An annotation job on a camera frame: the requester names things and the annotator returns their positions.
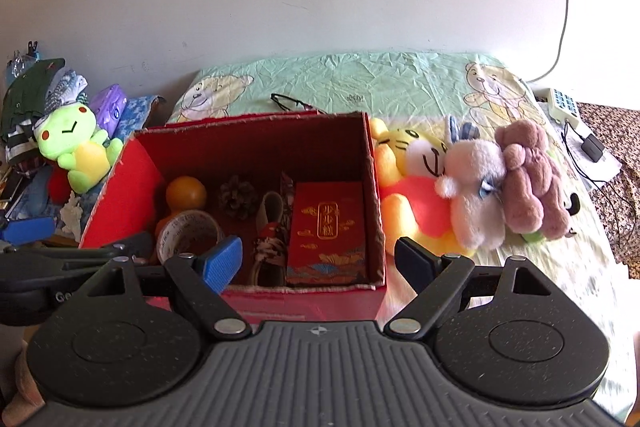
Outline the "red cardboard box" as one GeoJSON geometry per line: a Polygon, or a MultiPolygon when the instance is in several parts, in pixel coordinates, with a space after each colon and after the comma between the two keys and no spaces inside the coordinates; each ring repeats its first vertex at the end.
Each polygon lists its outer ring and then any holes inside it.
{"type": "Polygon", "coordinates": [[[243,246],[224,299],[250,323],[372,320],[385,239],[363,113],[281,113],[136,132],[81,237],[100,247],[148,232],[153,259],[243,246]]]}

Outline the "blue checkered cloth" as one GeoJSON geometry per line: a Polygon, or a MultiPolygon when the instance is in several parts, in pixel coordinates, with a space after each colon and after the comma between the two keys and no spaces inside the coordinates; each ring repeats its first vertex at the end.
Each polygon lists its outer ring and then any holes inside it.
{"type": "Polygon", "coordinates": [[[126,142],[134,132],[163,124],[166,121],[165,105],[166,100],[157,94],[130,98],[116,126],[114,138],[126,142]]]}

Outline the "white power strip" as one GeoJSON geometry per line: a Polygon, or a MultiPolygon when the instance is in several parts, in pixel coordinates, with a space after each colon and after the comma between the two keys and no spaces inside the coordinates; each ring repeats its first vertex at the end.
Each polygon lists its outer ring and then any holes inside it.
{"type": "Polygon", "coordinates": [[[534,90],[536,100],[547,104],[549,116],[558,124],[568,122],[573,127],[580,124],[580,115],[574,98],[555,88],[539,88],[534,90]]]}

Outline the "yellow tiger plush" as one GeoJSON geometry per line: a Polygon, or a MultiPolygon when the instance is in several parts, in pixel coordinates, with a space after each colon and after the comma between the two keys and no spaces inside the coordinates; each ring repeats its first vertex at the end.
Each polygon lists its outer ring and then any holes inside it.
{"type": "Polygon", "coordinates": [[[370,120],[370,133],[386,253],[407,236],[435,255],[473,256],[454,235],[449,200],[435,191],[445,173],[446,141],[413,128],[392,129],[380,118],[370,120]]]}

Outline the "purple pouch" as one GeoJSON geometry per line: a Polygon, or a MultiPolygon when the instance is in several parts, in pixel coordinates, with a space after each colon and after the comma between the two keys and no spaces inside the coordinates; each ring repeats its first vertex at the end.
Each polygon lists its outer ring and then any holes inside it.
{"type": "Polygon", "coordinates": [[[96,125],[104,129],[110,138],[122,118],[127,101],[128,98],[118,83],[101,90],[89,101],[89,108],[96,116],[96,125]]]}

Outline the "white bunny plush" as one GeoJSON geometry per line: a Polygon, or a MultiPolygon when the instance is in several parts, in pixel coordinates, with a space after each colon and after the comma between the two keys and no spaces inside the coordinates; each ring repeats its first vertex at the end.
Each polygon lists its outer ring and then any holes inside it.
{"type": "Polygon", "coordinates": [[[436,193],[450,202],[451,228],[468,251],[495,249],[506,238],[500,200],[506,163],[500,146],[480,137],[471,121],[447,118],[448,145],[436,193]]]}

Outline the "green bear print bedsheet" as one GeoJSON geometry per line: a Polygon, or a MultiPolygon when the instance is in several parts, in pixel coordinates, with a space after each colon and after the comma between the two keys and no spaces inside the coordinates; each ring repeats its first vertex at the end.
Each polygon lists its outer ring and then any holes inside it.
{"type": "Polygon", "coordinates": [[[442,136],[446,120],[472,121],[485,139],[496,128],[527,118],[540,124],[561,170],[565,196],[577,194],[573,235],[554,242],[507,239],[475,260],[498,265],[523,254],[560,286],[596,323],[610,344],[610,361],[597,403],[623,421],[637,396],[634,340],[618,307],[631,295],[628,269],[615,261],[601,219],[559,133],[525,86],[495,58],[477,53],[361,52],[264,58],[200,70],[177,98],[170,121],[274,113],[275,93],[326,113],[366,112],[388,127],[442,136]]]}

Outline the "blue white striped cloth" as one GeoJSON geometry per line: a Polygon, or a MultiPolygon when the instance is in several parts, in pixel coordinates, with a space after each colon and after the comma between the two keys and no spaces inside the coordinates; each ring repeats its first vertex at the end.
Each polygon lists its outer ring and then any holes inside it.
{"type": "Polygon", "coordinates": [[[88,81],[75,69],[63,67],[58,70],[47,89],[43,112],[50,114],[59,107],[75,103],[88,87],[88,81]]]}

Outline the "orange gourd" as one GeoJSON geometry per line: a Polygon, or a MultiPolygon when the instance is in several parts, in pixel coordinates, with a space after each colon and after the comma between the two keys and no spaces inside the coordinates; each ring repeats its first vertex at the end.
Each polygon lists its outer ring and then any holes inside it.
{"type": "Polygon", "coordinates": [[[186,210],[202,210],[206,204],[207,191],[205,185],[193,176],[179,176],[167,185],[165,200],[169,213],[155,225],[155,236],[159,236],[167,222],[179,213],[186,210]]]}

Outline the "black power adapter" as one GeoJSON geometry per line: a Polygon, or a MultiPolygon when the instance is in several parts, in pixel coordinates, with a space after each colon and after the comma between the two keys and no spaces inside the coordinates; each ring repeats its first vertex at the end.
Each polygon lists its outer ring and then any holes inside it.
{"type": "Polygon", "coordinates": [[[598,162],[603,156],[605,146],[593,133],[590,133],[582,139],[580,149],[591,161],[598,162]]]}

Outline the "red gift envelope box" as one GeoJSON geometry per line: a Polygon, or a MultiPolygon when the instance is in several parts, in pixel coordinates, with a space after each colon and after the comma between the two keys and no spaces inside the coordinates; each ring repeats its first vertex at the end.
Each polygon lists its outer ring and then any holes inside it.
{"type": "Polygon", "coordinates": [[[340,286],[367,280],[361,183],[295,185],[285,280],[290,286],[340,286]]]}

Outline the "dark green garment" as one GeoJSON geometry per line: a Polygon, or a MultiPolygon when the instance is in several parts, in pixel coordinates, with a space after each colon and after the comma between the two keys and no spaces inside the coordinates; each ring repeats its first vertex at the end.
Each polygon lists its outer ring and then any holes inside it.
{"type": "Polygon", "coordinates": [[[64,58],[37,61],[13,81],[3,100],[1,139],[4,143],[9,143],[10,135],[18,128],[30,133],[35,122],[44,115],[53,77],[64,66],[64,58]]]}

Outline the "mauve teddy bear plush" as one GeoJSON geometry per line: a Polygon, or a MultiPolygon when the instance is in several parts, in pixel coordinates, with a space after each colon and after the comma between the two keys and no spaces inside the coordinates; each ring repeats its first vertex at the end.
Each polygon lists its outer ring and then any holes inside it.
{"type": "Polygon", "coordinates": [[[501,185],[506,226],[516,234],[560,239],[570,229],[570,214],[563,206],[560,170],[548,154],[547,132],[520,119],[497,128],[495,140],[506,164],[501,185]]]}

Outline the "black eyeglasses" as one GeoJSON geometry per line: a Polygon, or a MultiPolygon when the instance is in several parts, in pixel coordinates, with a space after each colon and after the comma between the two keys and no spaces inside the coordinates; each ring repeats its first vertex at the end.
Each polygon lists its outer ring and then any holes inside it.
{"type": "Polygon", "coordinates": [[[306,103],[299,98],[292,98],[292,96],[282,93],[271,93],[270,100],[276,104],[282,112],[311,112],[315,114],[324,114],[324,110],[306,103]]]}

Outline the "pine cone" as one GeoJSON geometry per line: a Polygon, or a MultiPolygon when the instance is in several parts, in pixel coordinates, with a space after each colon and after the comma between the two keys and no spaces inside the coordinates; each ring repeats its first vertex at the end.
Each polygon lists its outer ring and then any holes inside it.
{"type": "Polygon", "coordinates": [[[232,176],[221,184],[218,202],[220,210],[229,218],[246,220],[254,210],[256,191],[250,182],[232,176]]]}

